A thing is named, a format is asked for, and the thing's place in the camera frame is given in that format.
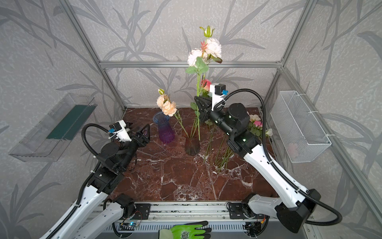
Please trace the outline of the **pink red rose stem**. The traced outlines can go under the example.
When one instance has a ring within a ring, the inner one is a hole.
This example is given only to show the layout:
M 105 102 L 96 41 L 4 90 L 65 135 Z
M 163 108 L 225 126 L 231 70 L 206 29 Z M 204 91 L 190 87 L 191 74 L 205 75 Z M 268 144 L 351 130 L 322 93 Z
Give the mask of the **pink red rose stem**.
M 211 98 L 211 93 L 210 93 L 210 86 L 211 86 L 211 81 L 203 77 L 201 80 L 201 85 L 199 88 L 199 93 L 201 97 L 205 98 Z M 196 115 L 195 123 L 194 123 L 194 133 L 198 132 L 198 138 L 200 139 L 200 117 L 199 117 L 199 109 L 198 106 L 195 102 L 191 103 L 191 108 L 194 110 L 194 113 Z

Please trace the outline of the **peach rose stem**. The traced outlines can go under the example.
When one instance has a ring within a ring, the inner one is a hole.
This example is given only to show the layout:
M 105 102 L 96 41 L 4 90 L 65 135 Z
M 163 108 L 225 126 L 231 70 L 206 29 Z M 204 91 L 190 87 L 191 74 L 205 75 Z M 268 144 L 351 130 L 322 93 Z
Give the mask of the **peach rose stem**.
M 182 116 L 177 109 L 177 105 L 174 101 L 171 101 L 170 97 L 165 93 L 163 89 L 158 89 L 159 97 L 156 100 L 157 106 L 162 110 L 164 115 L 169 117 L 175 117 L 181 128 L 185 132 L 186 136 L 189 136 L 186 128 L 183 124 Z

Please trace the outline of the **red glass vase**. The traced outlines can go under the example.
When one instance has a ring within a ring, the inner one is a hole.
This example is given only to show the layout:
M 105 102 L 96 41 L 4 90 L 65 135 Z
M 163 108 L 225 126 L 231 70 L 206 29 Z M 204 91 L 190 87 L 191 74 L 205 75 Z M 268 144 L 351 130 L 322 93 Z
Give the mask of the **red glass vase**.
M 192 126 L 186 127 L 186 131 L 182 131 L 185 138 L 185 152 L 190 156 L 195 156 L 200 152 L 200 140 L 198 131 L 193 129 Z

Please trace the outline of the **white rose stem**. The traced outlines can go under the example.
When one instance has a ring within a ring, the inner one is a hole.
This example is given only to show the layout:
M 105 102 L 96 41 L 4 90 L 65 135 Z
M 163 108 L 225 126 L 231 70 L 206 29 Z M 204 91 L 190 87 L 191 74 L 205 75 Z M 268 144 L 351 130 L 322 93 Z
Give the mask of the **white rose stem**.
M 211 62 L 222 63 L 222 45 L 219 40 L 213 38 L 214 28 L 211 26 L 200 27 L 203 31 L 204 40 L 201 41 L 200 48 L 193 49 L 187 59 L 188 68 L 186 73 L 197 76 L 197 93 L 196 96 L 200 96 L 199 88 L 201 80 L 206 76 L 209 71 Z

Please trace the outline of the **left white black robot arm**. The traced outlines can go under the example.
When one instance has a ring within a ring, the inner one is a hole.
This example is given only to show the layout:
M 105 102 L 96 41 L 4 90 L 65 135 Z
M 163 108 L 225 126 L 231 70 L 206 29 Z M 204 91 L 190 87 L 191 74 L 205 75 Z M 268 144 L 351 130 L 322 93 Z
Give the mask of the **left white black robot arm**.
M 111 124 L 109 129 L 95 123 L 86 124 L 81 137 L 86 148 L 97 159 L 95 169 L 82 184 L 78 198 L 57 223 L 46 232 L 44 239 L 95 239 L 108 226 L 121 218 L 134 216 L 134 200 L 127 196 L 118 196 L 90 222 L 86 219 L 104 201 L 124 179 L 132 159 L 139 148 L 150 142 L 150 125 L 140 131 L 129 129 L 131 123 L 123 120 Z M 109 135 L 111 140 L 96 152 L 86 138 L 87 129 L 98 128 Z

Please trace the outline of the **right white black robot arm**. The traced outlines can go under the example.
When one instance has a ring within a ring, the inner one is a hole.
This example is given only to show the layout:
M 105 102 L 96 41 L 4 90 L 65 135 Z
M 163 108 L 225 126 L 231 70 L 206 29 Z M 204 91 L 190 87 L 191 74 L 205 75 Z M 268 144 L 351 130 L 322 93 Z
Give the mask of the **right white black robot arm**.
M 292 233 L 298 233 L 304 224 L 333 226 L 341 223 L 341 213 L 321 202 L 317 190 L 298 183 L 269 155 L 266 135 L 258 138 L 249 131 L 250 116 L 242 103 L 231 104 L 226 111 L 222 109 L 231 96 L 242 92 L 261 98 L 253 90 L 239 89 L 228 95 L 219 91 L 211 98 L 195 96 L 194 100 L 200 120 L 211 120 L 228 135 L 227 144 L 232 151 L 253 166 L 278 195 L 277 198 L 249 195 L 242 201 L 245 215 L 251 218 L 263 214 L 276 218 Z

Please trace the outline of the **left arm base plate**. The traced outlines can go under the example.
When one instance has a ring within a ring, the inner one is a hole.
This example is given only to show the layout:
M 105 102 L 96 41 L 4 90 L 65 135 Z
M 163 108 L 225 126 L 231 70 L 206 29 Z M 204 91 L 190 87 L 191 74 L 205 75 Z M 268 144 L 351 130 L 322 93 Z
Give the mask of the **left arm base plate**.
M 150 214 L 151 204 L 149 203 L 137 203 L 134 204 L 134 210 L 130 220 L 148 220 Z

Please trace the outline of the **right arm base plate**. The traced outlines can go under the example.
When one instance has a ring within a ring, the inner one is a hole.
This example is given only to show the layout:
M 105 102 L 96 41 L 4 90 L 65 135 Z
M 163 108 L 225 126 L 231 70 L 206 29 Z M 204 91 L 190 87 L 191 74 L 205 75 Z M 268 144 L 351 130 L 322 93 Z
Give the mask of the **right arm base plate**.
M 232 220 L 244 220 L 247 218 L 244 215 L 243 206 L 241 203 L 227 202 L 226 208 L 229 212 L 229 217 Z

